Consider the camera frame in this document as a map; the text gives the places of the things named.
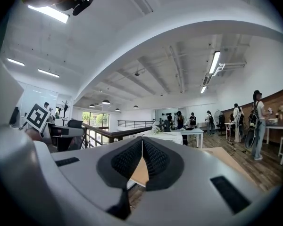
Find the curved arch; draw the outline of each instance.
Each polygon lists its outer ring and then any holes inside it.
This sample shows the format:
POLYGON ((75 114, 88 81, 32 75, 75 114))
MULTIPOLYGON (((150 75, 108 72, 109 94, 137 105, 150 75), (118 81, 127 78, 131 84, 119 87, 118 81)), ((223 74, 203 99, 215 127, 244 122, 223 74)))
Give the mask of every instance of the curved arch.
POLYGON ((283 42, 283 28, 240 0, 183 0, 135 20, 98 49, 75 98, 159 45, 210 34, 238 33, 283 42))

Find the woman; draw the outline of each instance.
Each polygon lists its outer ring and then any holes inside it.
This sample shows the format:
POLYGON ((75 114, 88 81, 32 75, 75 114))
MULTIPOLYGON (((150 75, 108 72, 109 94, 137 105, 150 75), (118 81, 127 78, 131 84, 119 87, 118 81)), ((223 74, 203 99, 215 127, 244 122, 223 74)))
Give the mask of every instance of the woman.
POLYGON ((184 125, 184 117, 181 114, 181 111, 178 111, 176 114, 177 116, 175 118, 175 126, 177 127, 177 129, 181 129, 184 125))
POLYGON ((190 125, 191 128, 196 128, 196 116, 194 115, 194 112, 192 112, 190 116, 190 125))
POLYGON ((268 111, 265 111, 264 104, 260 101, 262 98, 262 93, 259 90, 255 90, 253 94, 253 111, 255 116, 257 117, 256 122, 256 140, 253 144, 253 149, 251 151, 251 155, 254 157, 254 160, 262 160, 263 157, 260 154, 262 141, 265 133, 265 120, 268 120, 268 117, 273 113, 272 109, 269 108, 268 111))
POLYGON ((207 111, 207 117, 204 119, 207 122, 207 134, 211 135, 213 134, 213 128, 214 128, 214 121, 212 117, 212 113, 210 111, 207 111))
POLYGON ((234 122, 235 122, 235 142, 241 142, 241 135, 239 133, 239 121, 240 121, 241 115, 244 115, 244 113, 242 109, 238 106, 238 104, 236 103, 234 105, 234 113, 233 113, 234 122))

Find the hand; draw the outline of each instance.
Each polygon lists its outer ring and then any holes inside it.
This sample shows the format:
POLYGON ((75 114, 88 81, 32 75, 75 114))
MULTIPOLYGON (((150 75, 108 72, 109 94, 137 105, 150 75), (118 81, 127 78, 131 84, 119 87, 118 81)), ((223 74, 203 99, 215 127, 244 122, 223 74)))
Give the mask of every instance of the hand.
POLYGON ((268 111, 271 115, 273 114, 272 108, 269 107, 269 108, 267 109, 267 111, 268 111))

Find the fluorescent light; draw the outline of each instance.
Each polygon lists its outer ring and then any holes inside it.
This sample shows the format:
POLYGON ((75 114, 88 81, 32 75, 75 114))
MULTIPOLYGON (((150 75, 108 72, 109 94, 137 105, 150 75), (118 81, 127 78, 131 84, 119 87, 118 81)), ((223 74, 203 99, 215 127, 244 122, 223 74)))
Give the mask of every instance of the fluorescent light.
POLYGON ((33 6, 30 6, 28 5, 29 8, 33 9, 33 10, 36 10, 38 12, 41 12, 41 13, 44 13, 50 17, 53 17, 63 23, 66 23, 68 18, 69 18, 69 15, 68 14, 64 14, 64 13, 61 13, 53 8, 50 8, 50 7, 42 7, 42 8, 35 8, 33 6))
POLYGON ((209 73, 214 73, 214 70, 215 70, 216 65, 218 63, 219 56, 220 56, 220 51, 216 51, 214 53, 213 62, 212 62, 211 68, 209 70, 209 73))
POLYGON ((201 90, 200 93, 203 94, 203 92, 206 90, 206 88, 207 88, 206 86, 202 87, 202 90, 201 90))
POLYGON ((18 62, 18 61, 13 60, 13 59, 10 59, 10 58, 8 58, 8 61, 9 61, 9 62, 12 62, 12 63, 15 63, 15 64, 17 64, 17 65, 25 66, 23 63, 18 62))
POLYGON ((45 73, 45 74, 48 74, 48 75, 51 75, 51 76, 57 77, 57 78, 59 78, 59 77, 60 77, 60 76, 59 76, 59 75, 57 75, 57 74, 50 73, 50 72, 47 72, 47 71, 45 71, 45 70, 40 70, 40 69, 38 69, 38 71, 39 71, 39 72, 41 72, 41 73, 45 73))

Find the wooden floor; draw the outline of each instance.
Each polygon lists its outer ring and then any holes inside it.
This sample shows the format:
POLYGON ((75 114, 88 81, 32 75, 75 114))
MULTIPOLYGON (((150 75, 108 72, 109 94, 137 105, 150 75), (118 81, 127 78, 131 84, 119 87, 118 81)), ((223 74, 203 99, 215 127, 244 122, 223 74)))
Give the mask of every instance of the wooden floor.
MULTIPOLYGON (((280 165, 280 157, 278 157, 279 147, 263 144, 261 149, 263 160, 255 161, 250 154, 251 148, 246 149, 244 143, 235 143, 234 137, 229 142, 225 139, 225 136, 219 136, 218 133, 216 132, 211 136, 205 133, 203 135, 203 148, 223 147, 263 191, 268 191, 282 183, 283 166, 280 165)), ((188 146, 196 148, 196 140, 189 142, 188 146)), ((129 191, 132 210, 141 200, 143 192, 144 188, 139 185, 129 191)))

